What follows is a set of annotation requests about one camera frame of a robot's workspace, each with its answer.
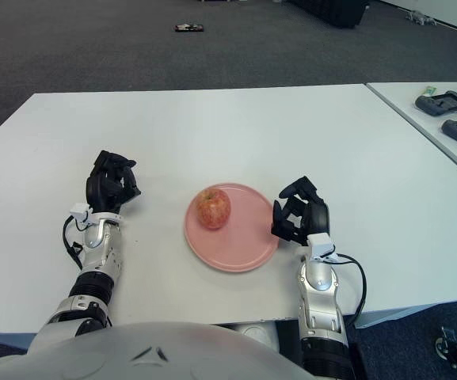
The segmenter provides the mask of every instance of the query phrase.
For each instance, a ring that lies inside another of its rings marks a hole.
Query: pink plate
[[[196,217],[195,200],[185,218],[185,236],[196,255],[214,268],[246,272],[265,263],[277,248],[278,238],[270,234],[272,205],[243,184],[215,184],[230,198],[231,213],[225,226],[208,230]]]

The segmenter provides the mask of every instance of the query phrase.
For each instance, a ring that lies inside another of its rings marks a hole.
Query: green object
[[[425,91],[422,93],[422,95],[425,95],[427,97],[431,97],[432,95],[434,95],[436,90],[437,90],[436,87],[432,87],[431,85],[428,85],[427,87],[425,87]]]

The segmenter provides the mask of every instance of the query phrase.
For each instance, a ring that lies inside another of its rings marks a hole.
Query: table
[[[366,271],[361,325],[457,300],[457,166],[364,85],[47,93],[0,127],[0,333],[38,331],[67,296],[78,269],[61,228],[101,149],[138,162],[144,194],[121,210],[114,324],[296,318],[295,244],[254,271],[219,272],[182,223],[210,184],[273,200],[302,175],[329,204],[337,251]],[[350,314],[360,275],[336,270]]]
[[[370,89],[457,164],[457,141],[441,131],[446,120],[457,120],[457,113],[434,117],[416,108],[414,101],[424,92],[426,86],[436,87],[435,95],[450,89],[457,91],[457,82],[368,83]]]

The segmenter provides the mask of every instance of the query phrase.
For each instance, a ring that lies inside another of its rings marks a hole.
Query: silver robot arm
[[[336,301],[339,281],[332,264],[336,264],[337,254],[329,236],[329,208],[307,177],[287,186],[279,197],[286,203],[281,207],[274,202],[272,233],[302,246],[297,249],[303,259],[297,282],[303,367],[322,378],[354,379],[345,324]],[[299,226],[296,220],[288,220],[291,215],[300,218]]]
[[[32,341],[30,353],[111,325],[109,302],[122,266],[119,211],[123,203],[140,194],[131,171],[134,165],[134,161],[104,150],[95,161],[87,179],[88,203],[76,203],[63,228],[67,251],[81,271],[68,297]],[[66,230],[72,221],[83,231],[81,245],[67,244]]]
[[[348,349],[345,323],[336,301],[339,282],[332,265],[322,256],[335,255],[326,233],[307,237],[308,247],[299,267],[299,335],[303,367],[322,378],[355,379]]]

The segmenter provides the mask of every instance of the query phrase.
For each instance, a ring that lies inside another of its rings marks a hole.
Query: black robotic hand
[[[272,234],[287,241],[296,241],[304,246],[307,245],[307,235],[322,232],[329,234],[329,208],[316,194],[316,187],[309,178],[299,178],[280,192],[279,197],[288,198],[288,200],[282,209],[279,202],[274,201]],[[290,214],[301,217],[300,227],[296,227],[292,221],[288,220]]]
[[[119,214],[123,203],[139,196],[131,168],[136,165],[115,153],[102,150],[94,162],[94,169],[86,183],[87,203],[93,212]]]

